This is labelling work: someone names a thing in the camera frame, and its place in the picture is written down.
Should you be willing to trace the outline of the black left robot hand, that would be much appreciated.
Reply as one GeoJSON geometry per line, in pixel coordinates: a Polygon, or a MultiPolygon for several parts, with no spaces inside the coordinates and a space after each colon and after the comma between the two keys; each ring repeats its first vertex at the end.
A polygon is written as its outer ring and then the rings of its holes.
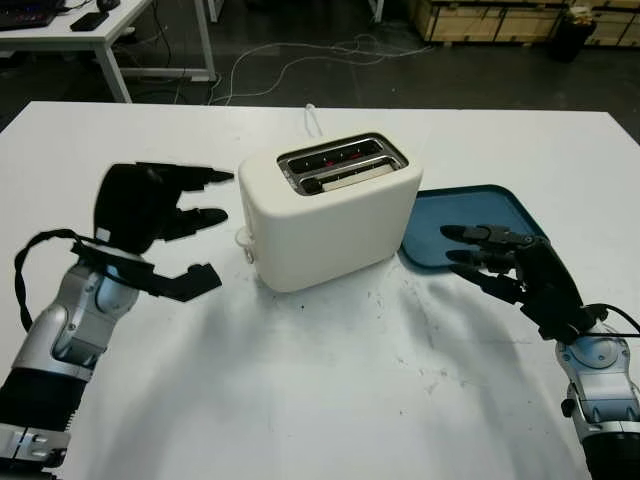
{"type": "Polygon", "coordinates": [[[117,163],[105,174],[94,208],[94,237],[141,255],[157,240],[173,241],[221,224],[219,208],[177,207],[182,194],[234,179],[228,171],[204,166],[117,163]]]}

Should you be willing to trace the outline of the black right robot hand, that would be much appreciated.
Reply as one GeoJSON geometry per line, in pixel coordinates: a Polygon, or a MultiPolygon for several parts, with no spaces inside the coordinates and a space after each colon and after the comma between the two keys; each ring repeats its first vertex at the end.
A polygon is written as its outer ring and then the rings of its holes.
{"type": "Polygon", "coordinates": [[[584,302],[566,266],[544,236],[500,225],[443,225],[447,239],[467,244],[449,250],[450,270],[495,298],[519,303],[540,323],[553,313],[579,318],[584,302]]]}

